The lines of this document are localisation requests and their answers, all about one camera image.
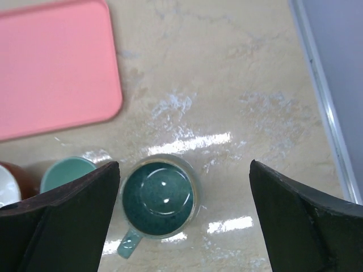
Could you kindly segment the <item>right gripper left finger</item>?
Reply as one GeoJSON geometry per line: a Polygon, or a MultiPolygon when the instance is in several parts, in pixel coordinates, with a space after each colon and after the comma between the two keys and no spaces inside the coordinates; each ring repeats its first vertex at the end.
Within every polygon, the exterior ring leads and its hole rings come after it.
{"type": "Polygon", "coordinates": [[[118,162],[1,208],[1,271],[97,271],[120,186],[118,162]]]}

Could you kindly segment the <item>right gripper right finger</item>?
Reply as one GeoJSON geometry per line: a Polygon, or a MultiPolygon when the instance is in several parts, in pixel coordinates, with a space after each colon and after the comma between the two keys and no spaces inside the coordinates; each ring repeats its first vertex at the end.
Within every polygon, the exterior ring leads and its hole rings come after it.
{"type": "Polygon", "coordinates": [[[362,271],[362,206],[253,160],[250,186],[273,271],[362,271]]]}

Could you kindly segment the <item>small teal mug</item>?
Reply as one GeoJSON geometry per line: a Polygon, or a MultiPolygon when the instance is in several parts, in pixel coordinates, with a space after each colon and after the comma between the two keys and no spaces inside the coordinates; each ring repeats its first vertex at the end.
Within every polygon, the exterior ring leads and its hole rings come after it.
{"type": "Polygon", "coordinates": [[[57,161],[43,175],[40,183],[40,193],[72,182],[97,169],[97,166],[84,158],[72,156],[57,161]]]}

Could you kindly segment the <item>dark red mug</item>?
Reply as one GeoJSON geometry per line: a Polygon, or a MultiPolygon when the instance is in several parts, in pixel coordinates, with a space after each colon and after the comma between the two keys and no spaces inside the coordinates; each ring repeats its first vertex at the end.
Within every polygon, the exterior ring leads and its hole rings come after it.
{"type": "Polygon", "coordinates": [[[39,181],[18,165],[1,162],[1,207],[39,193],[39,181]]]}

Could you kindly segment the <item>teal mug back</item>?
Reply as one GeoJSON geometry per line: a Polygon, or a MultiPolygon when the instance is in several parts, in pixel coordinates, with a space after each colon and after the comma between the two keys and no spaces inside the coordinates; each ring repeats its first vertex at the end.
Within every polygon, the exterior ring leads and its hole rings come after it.
{"type": "Polygon", "coordinates": [[[156,154],[140,160],[120,190],[129,229],[119,256],[128,259],[144,237],[162,240],[181,233],[200,210],[201,192],[197,173],[182,158],[156,154]]]}

